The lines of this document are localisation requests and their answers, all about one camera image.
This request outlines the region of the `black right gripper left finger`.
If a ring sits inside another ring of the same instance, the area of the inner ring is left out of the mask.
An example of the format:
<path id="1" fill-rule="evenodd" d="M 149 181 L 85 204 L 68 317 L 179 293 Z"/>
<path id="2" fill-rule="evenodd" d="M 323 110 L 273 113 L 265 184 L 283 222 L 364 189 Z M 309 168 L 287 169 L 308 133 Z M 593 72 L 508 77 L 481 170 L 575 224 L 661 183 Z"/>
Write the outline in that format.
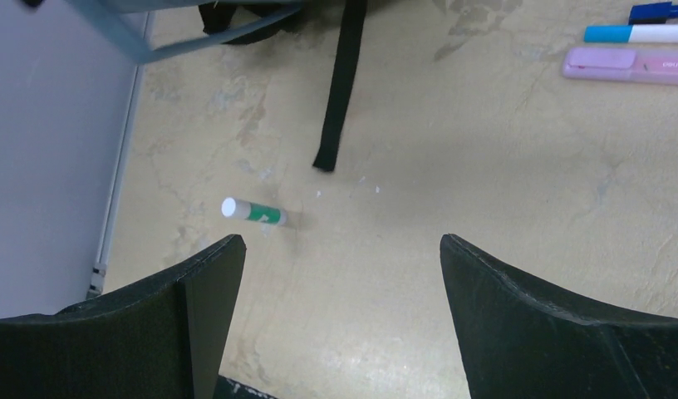
<path id="1" fill-rule="evenodd" d="M 218 398 L 246 246 L 185 261 L 53 315 L 0 319 L 0 398 Z"/>

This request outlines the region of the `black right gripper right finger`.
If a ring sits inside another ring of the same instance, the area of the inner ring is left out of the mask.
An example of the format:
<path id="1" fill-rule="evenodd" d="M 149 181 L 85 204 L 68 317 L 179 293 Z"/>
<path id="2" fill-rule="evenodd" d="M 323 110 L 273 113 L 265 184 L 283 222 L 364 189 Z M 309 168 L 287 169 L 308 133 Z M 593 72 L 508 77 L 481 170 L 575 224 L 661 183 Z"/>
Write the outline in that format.
<path id="1" fill-rule="evenodd" d="M 473 398 L 678 398 L 678 318 L 582 296 L 454 234 L 440 264 Z"/>

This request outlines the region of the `blue student backpack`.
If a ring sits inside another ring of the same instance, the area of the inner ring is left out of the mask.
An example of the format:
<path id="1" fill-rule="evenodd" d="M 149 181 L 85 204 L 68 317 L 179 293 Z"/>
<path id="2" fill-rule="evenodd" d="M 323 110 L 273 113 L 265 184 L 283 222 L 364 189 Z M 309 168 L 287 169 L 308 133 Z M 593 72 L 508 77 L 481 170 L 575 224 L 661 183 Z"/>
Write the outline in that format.
<path id="1" fill-rule="evenodd" d="M 70 6 L 105 39 L 138 64 L 147 64 L 216 44 L 248 45 L 287 30 L 307 1 L 71 1 Z M 153 48 L 123 15 L 171 8 L 196 7 L 204 35 Z M 365 1 L 344 5 L 320 145 L 313 167 L 332 173 L 354 86 L 366 18 Z"/>

